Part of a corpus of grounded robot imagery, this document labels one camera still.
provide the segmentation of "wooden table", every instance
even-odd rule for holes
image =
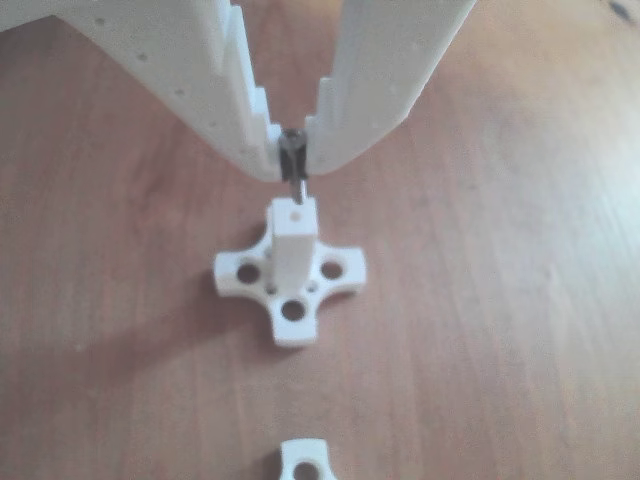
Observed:
[[[246,1],[301,125],[337,1]],[[410,118],[313,179],[369,283],[274,347],[220,299],[282,185],[243,176],[80,34],[0,35],[0,478],[640,477],[640,29],[596,0],[481,0]]]

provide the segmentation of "circular hole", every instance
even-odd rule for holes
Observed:
[[[305,310],[302,302],[289,300],[282,305],[282,316],[290,322],[297,322],[304,318]]]
[[[335,280],[342,276],[342,266],[338,262],[324,262],[320,270],[322,275],[329,280]]]
[[[318,480],[320,478],[320,472],[318,467],[312,463],[303,462],[296,465],[293,470],[293,478],[295,480]]]
[[[245,263],[238,269],[238,280],[245,285],[256,283],[260,278],[260,269],[250,263]]]

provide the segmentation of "table surface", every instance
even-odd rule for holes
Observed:
[[[339,3],[242,3],[300,125]],[[297,437],[341,480],[639,478],[640,29],[613,5],[481,0],[409,119],[312,179],[369,283],[294,351],[209,270],[287,188],[61,21],[2,33],[0,478],[276,479]]]

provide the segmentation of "white plastic panel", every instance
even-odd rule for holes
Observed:
[[[80,30],[244,172],[280,178],[242,10],[228,0],[105,0],[58,16]]]
[[[0,0],[0,32],[92,0]]]
[[[331,77],[307,117],[307,171],[328,173],[406,118],[475,0],[345,0]],[[247,174],[280,179],[240,7],[229,0],[0,0],[0,31],[50,14],[100,45]]]
[[[307,117],[307,171],[350,162],[409,114],[475,0],[345,0],[331,76]]]

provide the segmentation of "white plastic part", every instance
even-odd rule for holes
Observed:
[[[335,248],[318,241],[313,198],[302,205],[289,198],[274,199],[266,223],[264,236],[250,249],[216,256],[216,288],[221,296],[248,297],[264,305],[277,345],[309,345],[317,338],[320,303],[336,293],[359,291],[366,283],[364,254],[360,248]],[[243,267],[257,269],[256,278],[243,282]]]
[[[409,115],[475,0],[346,0],[333,69],[306,119],[307,172],[350,162]]]
[[[408,115],[475,0],[345,0],[331,76],[307,117],[307,172],[353,160]],[[56,14],[245,173],[280,179],[240,7],[229,0],[0,0],[0,31]]]
[[[59,16],[100,45],[244,172],[280,179],[267,97],[229,0],[109,0]]]
[[[318,480],[337,480],[329,463],[327,442],[318,438],[299,438],[280,444],[282,474],[280,480],[295,480],[294,472],[301,464],[309,463],[318,472]]]

